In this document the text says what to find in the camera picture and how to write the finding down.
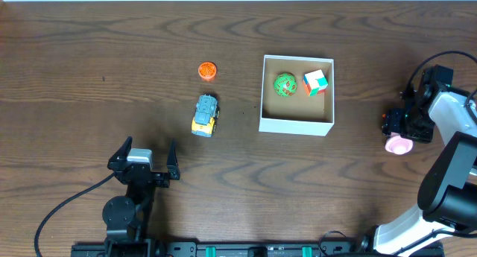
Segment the orange round toy disc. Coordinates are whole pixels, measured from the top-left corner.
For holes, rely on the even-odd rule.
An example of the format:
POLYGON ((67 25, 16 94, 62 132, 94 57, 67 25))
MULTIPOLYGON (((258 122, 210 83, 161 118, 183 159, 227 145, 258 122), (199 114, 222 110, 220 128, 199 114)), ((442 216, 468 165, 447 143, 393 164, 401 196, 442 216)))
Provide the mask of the orange round toy disc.
POLYGON ((203 62, 198 67, 198 74, 202 80, 212 81, 217 75, 217 67, 212 62, 203 62))

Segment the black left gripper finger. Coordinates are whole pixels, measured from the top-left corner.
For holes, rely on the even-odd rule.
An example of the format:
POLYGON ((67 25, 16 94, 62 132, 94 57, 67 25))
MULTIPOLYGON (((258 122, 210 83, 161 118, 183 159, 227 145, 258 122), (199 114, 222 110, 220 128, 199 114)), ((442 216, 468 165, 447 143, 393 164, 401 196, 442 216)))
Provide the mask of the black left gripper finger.
POLYGON ((123 145, 110 157, 110 162, 124 162, 131 150, 133 138, 128 136, 123 145))
POLYGON ((175 142, 175 140, 171 141, 171 145, 170 145, 170 148, 169 148, 166 165, 167 165, 169 175, 178 175, 179 174, 179 166, 178 166, 177 155, 176 155, 176 142, 175 142))

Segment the yellow grey toy truck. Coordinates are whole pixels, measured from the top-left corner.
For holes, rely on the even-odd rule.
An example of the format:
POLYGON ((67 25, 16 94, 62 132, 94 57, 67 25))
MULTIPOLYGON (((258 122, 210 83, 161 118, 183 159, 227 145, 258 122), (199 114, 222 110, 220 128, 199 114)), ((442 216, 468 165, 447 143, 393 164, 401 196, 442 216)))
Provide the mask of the yellow grey toy truck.
POLYGON ((191 132, 196 136, 211 137, 215 132, 220 111, 218 101, 211 95, 201 95, 195 105, 191 132))

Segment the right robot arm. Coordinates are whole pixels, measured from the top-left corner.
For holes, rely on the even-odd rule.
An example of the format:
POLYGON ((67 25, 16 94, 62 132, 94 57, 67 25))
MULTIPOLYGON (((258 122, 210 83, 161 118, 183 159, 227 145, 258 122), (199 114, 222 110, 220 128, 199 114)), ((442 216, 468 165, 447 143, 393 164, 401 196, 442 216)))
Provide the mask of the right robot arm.
POLYGON ((445 145, 425 175, 417 204, 364 236, 357 250, 411 256, 449 236, 476 237, 476 111, 471 94, 451 86, 453 70, 423 71, 418 89, 403 92, 404 107, 384 114, 385 148, 404 154, 415 142, 429 143, 439 130, 445 145))

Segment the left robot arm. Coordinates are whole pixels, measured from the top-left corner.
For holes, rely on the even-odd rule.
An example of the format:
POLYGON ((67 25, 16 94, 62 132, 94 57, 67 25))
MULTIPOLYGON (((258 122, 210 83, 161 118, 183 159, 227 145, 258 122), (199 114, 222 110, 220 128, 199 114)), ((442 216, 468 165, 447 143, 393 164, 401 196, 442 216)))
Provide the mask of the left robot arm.
POLYGON ((179 180, 180 169, 176 143, 172 142, 167 157, 167 171, 153 170, 152 151, 132 147, 128 137, 110 157, 107 167, 113 176, 127 186, 126 194, 110 199, 102 218, 107 225, 106 256, 164 256, 161 243, 147 237, 148 220, 157 188, 168 188, 179 180))

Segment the pink white plush toy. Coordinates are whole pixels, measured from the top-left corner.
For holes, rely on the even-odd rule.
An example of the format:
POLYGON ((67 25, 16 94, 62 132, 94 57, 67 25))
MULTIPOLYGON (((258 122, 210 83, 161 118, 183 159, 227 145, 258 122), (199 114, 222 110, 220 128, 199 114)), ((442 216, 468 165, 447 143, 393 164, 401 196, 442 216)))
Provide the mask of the pink white plush toy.
POLYGON ((396 155, 403 155, 410 152, 413 146, 412 140, 405 139, 398 133, 392 133, 385 143, 385 150, 396 155))

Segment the green numbered ball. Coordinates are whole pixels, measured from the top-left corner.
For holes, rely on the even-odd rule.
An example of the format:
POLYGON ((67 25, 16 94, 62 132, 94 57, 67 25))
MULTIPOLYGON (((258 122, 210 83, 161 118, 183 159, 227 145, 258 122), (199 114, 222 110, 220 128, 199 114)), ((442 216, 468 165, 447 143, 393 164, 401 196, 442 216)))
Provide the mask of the green numbered ball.
POLYGON ((291 97, 297 90, 297 81, 293 74, 282 73, 274 81, 274 91, 280 97, 291 97))

